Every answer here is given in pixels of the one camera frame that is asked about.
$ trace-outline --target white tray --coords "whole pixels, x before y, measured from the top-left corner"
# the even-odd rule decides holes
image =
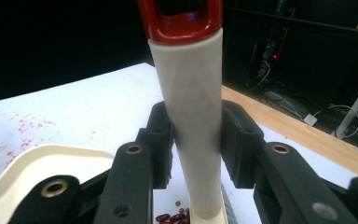
[[[105,151],[46,145],[20,154],[0,175],[0,223],[8,223],[17,205],[40,181],[72,175],[83,183],[112,166]]]

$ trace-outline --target white table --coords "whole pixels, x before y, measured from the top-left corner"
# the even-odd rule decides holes
[[[113,155],[146,126],[155,103],[162,101],[154,67],[142,63],[116,72],[0,101],[0,174],[23,151],[45,144],[96,148]],[[296,148],[321,177],[347,187],[357,174],[260,125],[267,142]],[[176,147],[172,180],[154,190],[155,215],[188,207]],[[260,223],[253,191],[235,189],[222,163],[222,183],[238,223]],[[177,207],[176,201],[182,204]]]

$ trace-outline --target brass insert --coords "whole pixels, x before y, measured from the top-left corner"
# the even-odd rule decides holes
[[[137,153],[140,153],[143,149],[144,148],[141,146],[134,145],[134,146],[127,147],[126,152],[128,154],[137,154]]]
[[[290,148],[283,145],[273,145],[271,149],[280,154],[288,154],[290,152]]]
[[[57,179],[47,183],[40,194],[45,198],[52,198],[64,193],[68,189],[68,182],[64,179]]]

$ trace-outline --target black plastic mount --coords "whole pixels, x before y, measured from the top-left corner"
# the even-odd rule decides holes
[[[241,106],[224,101],[222,109],[222,158],[237,189],[255,189],[263,223],[358,223],[358,177],[349,189],[322,180],[294,148],[265,143]],[[82,185],[63,175],[40,182],[9,223],[151,224],[153,189],[165,189],[171,177],[172,144],[172,125],[158,103],[110,170]]]

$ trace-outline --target red bead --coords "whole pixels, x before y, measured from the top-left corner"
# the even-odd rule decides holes
[[[185,218],[185,214],[177,214],[177,215],[175,215],[175,216],[173,216],[173,217],[170,217],[170,221],[171,222],[175,222],[175,221],[180,221],[180,220],[182,220],[183,218]]]
[[[170,218],[169,214],[163,214],[163,215],[159,215],[158,217],[156,217],[156,221],[165,221],[165,220],[168,220],[168,218]]]

